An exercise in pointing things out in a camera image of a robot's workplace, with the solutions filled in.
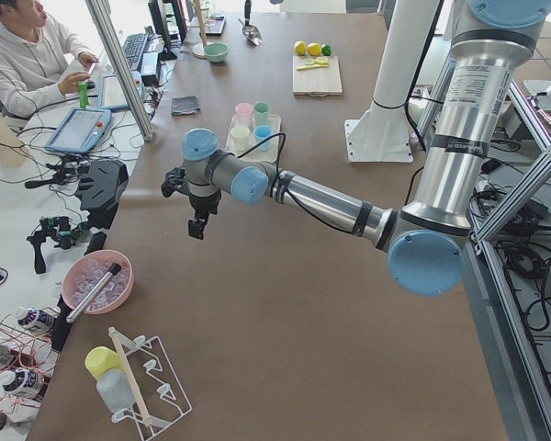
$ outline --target green bowl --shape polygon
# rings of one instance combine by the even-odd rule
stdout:
[[[224,43],[209,43],[204,48],[204,53],[210,62],[224,62],[229,53],[229,46]]]

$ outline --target lemon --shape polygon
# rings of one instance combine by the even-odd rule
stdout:
[[[322,51],[322,55],[326,55],[327,57],[332,54],[332,47],[328,44],[323,44],[320,50]]]
[[[295,42],[294,53],[296,53],[296,55],[304,55],[306,53],[306,41]]]
[[[313,57],[318,57],[320,55],[320,44],[319,43],[311,43],[307,47],[307,50],[310,55]]]

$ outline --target brown table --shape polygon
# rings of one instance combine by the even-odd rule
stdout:
[[[107,247],[132,261],[135,286],[119,309],[84,316],[29,440],[139,439],[112,424],[84,357],[124,334],[159,335],[194,411],[159,440],[502,440],[506,432],[461,287],[415,297],[391,279],[371,243],[265,199],[223,196],[203,242],[187,236],[187,198],[164,199],[181,137],[206,127],[222,143],[235,104],[266,100],[282,117],[282,166],[382,208],[401,206],[413,164],[349,164],[343,122],[369,107],[387,35],[367,14],[255,14],[254,47],[227,16],[222,65],[183,54],[120,204]],[[196,40],[196,32],[190,32]],[[292,45],[332,45],[342,97],[293,97]],[[174,96],[201,112],[172,118]]]

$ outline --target man's hand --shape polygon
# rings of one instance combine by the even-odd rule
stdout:
[[[80,81],[85,81],[90,78],[90,75],[86,72],[74,72],[67,75],[63,80],[57,84],[59,91],[62,95],[73,94],[77,92],[77,84]]]
[[[90,67],[90,64],[98,62],[98,59],[95,55],[90,52],[82,52],[77,56],[77,61],[82,64],[86,69]]]

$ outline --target white hoodie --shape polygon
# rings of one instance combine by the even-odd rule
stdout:
[[[36,43],[21,39],[0,21],[0,100],[10,113],[27,117],[64,100],[57,83],[67,67],[63,56],[89,51],[68,28],[48,16]]]

